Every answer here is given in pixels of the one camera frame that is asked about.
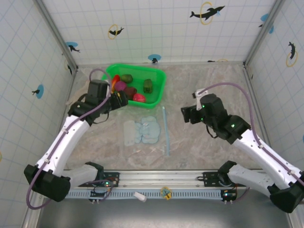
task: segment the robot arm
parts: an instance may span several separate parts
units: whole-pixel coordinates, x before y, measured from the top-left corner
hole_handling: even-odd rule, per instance
[[[193,94],[197,105],[181,108],[185,122],[203,122],[207,129],[213,129],[217,137],[247,153],[266,172],[251,171],[228,161],[218,170],[220,179],[255,189],[270,197],[281,210],[291,213],[304,198],[301,183],[304,180],[303,172],[284,160],[259,137],[258,144],[250,125],[239,116],[228,115],[221,99],[215,94],[200,91]]]
[[[78,100],[72,104],[64,126],[48,151],[35,166],[27,165],[24,174],[29,183],[33,181],[38,171],[41,172],[32,187],[33,191],[60,202],[66,197],[71,188],[88,181],[103,179],[103,167],[92,162],[69,171],[64,171],[64,167],[79,139],[100,114],[109,114],[110,111],[128,104],[128,99],[123,91],[114,93],[100,109],[77,121],[67,131],[67,127],[71,123],[83,114],[98,107],[105,100],[109,90],[108,86],[108,83],[103,80],[90,81],[88,93],[84,96],[85,101]],[[48,159],[54,148],[55,151],[52,157]]]

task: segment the red object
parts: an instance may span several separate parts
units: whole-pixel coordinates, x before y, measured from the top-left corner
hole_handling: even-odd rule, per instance
[[[146,98],[142,94],[134,94],[133,100],[137,101],[137,102],[142,102],[142,103],[146,102]]]
[[[112,79],[112,93],[114,93],[115,91],[115,87],[114,87],[115,83],[119,81],[120,81],[119,75],[115,75],[114,78]]]

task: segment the white connector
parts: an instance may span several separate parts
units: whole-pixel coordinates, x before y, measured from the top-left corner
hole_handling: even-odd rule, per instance
[[[201,109],[201,104],[200,104],[200,99],[205,96],[208,95],[208,90],[206,90],[204,93],[199,94],[200,91],[203,91],[204,88],[202,89],[198,89],[194,94],[195,94],[195,99],[196,99],[196,110],[200,110]]]
[[[147,197],[145,195],[142,195],[138,192],[134,192],[133,196],[139,199],[143,203],[147,200]]]

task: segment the sandy floor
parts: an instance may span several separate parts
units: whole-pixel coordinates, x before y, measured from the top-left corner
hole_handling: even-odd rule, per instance
[[[242,66],[217,64],[153,67],[162,69],[167,75],[161,103],[153,110],[127,106],[112,111],[105,123],[92,125],[83,135],[67,161],[68,168],[76,168],[92,161],[103,165],[105,169],[119,170],[217,169],[227,160],[235,161],[246,168],[258,168],[245,153],[228,142],[212,139],[204,124],[184,123],[181,114],[181,107],[195,104],[191,94],[197,89],[219,82],[234,82],[247,89]],[[79,70],[72,95],[85,85],[90,70]],[[75,97],[85,93],[86,89],[83,91],[78,91]],[[215,93],[222,99],[229,114],[239,115],[249,122],[248,105],[240,91],[233,87],[221,86],[209,93]],[[166,108],[168,119],[170,156],[166,155],[162,106]],[[139,122],[142,117],[150,115],[157,118],[162,129],[158,142],[124,146],[124,122]],[[105,118],[106,116],[102,115],[96,121]]]

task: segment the pink object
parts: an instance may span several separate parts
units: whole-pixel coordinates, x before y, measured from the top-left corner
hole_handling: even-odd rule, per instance
[[[116,91],[122,91],[127,87],[127,84],[123,81],[116,82],[114,88]]]
[[[143,102],[143,103],[146,102],[146,98],[142,94],[134,94],[133,100],[137,101],[137,102]]]

